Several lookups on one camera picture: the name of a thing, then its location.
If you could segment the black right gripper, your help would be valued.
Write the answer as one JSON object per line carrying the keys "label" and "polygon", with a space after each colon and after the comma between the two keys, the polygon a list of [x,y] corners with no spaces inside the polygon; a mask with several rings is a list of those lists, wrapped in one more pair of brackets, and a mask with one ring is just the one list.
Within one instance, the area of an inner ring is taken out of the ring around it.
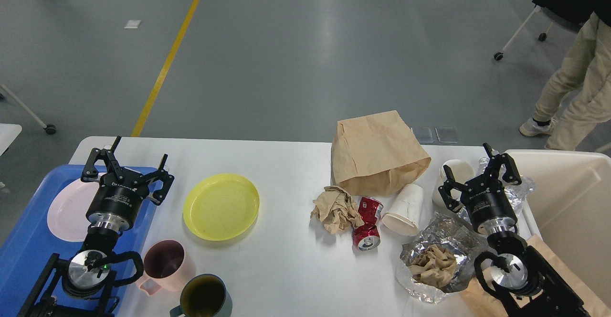
{"label": "black right gripper", "polygon": [[520,186],[522,179],[512,156],[495,151],[488,143],[483,143],[483,147],[489,158],[484,179],[476,176],[464,183],[458,182],[453,168],[443,165],[445,180],[437,191],[447,210],[458,213],[465,208],[473,230],[489,236],[511,231],[517,225],[517,216],[504,187]]}

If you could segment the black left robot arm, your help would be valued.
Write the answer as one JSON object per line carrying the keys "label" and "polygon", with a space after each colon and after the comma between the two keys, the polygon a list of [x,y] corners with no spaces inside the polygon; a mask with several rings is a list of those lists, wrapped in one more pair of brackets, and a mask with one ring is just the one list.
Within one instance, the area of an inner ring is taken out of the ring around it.
{"label": "black left robot arm", "polygon": [[93,148],[81,181],[98,184],[85,213],[89,221],[81,248],[68,260],[54,253],[44,265],[24,304],[20,317],[111,317],[108,307],[114,288],[130,285],[143,276],[144,264],[136,251],[120,254],[114,247],[135,225],[145,200],[159,206],[168,195],[174,176],[159,167],[141,174],[123,167],[115,157],[121,137],[109,149]]}

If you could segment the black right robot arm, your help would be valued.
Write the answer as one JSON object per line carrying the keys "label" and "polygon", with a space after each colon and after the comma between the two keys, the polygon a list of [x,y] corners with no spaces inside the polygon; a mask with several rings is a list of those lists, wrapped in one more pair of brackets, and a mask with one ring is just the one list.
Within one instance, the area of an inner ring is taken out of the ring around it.
{"label": "black right robot arm", "polygon": [[466,210],[473,230],[486,236],[490,250],[474,261],[480,286],[509,317],[589,316],[577,293],[518,234],[518,218],[506,196],[506,186],[522,183],[514,159],[487,143],[483,147],[489,161],[482,174],[460,183],[444,165],[446,180],[438,188],[447,209]]}

